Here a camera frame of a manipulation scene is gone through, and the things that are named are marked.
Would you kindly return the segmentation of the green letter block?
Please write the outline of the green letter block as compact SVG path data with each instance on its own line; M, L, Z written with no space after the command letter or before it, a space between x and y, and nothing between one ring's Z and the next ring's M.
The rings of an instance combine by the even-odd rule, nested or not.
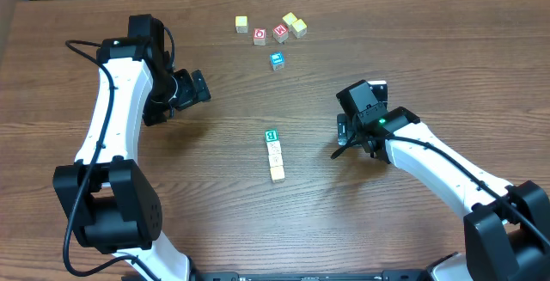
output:
M278 141L278 131L275 129L265 131L265 140L267 143Z

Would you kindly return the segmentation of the plain white wooden block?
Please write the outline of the plain white wooden block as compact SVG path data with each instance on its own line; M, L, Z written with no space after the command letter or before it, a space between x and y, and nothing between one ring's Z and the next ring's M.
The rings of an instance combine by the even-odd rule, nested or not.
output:
M282 153L281 145L278 140L267 142L266 147L269 155L279 155Z

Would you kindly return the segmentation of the white blue picture block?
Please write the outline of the white blue picture block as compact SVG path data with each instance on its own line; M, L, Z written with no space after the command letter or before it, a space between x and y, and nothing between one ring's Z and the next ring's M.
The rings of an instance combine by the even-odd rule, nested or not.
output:
M280 153L278 154L270 154L268 156L269 165L271 168L280 167L284 165L283 157Z

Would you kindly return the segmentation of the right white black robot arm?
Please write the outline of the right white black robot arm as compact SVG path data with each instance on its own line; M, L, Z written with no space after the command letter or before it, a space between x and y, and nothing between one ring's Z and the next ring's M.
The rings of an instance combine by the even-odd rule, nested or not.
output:
M435 193L461 220L465 251L419 272L420 280L547 280L549 197L479 168L439 140L416 114L388 110L388 85L361 80L339 91L339 148L361 146Z

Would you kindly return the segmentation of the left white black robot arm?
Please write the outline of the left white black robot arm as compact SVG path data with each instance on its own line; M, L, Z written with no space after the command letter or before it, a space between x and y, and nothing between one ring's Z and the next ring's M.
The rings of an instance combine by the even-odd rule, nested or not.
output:
M138 166L143 125L158 125L211 93L200 70L174 68L169 29L132 15L128 34L96 45L99 89L89 130L71 165L56 167L54 190L68 223L63 262L87 277L118 262L142 280L200 280L193 261L162 231L160 199Z

